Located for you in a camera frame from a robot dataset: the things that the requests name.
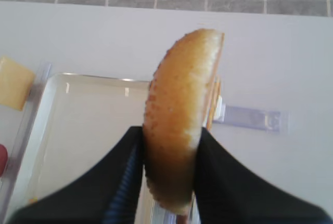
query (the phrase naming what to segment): bread crust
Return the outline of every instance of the bread crust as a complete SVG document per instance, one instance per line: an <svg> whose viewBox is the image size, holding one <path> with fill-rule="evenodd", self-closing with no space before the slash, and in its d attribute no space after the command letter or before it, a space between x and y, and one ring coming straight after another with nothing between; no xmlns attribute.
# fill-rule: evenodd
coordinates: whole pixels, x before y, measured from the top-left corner
<svg viewBox="0 0 333 224"><path fill-rule="evenodd" d="M223 38L207 29L186 34L150 83L143 124L147 184L153 198L175 214L185 214L192 199L196 151Z"/></svg>

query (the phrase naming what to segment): white surface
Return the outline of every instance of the white surface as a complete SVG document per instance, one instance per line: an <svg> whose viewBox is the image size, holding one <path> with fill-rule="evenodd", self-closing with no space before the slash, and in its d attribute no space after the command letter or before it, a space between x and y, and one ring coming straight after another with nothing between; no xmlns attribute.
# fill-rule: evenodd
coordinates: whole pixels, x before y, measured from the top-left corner
<svg viewBox="0 0 333 224"><path fill-rule="evenodd" d="M290 132L214 126L257 174L333 216L333 20L74 5L0 3L0 54L33 70L149 80L165 51L196 28L225 32L219 75L226 104L290 115ZM11 146L21 113L0 107Z"/></svg>
<svg viewBox="0 0 333 224"><path fill-rule="evenodd" d="M147 94L147 82L76 75L51 77L7 217L29 199L41 199L59 190L97 164L129 126L142 124ZM151 199L150 194L143 196Z"/></svg>

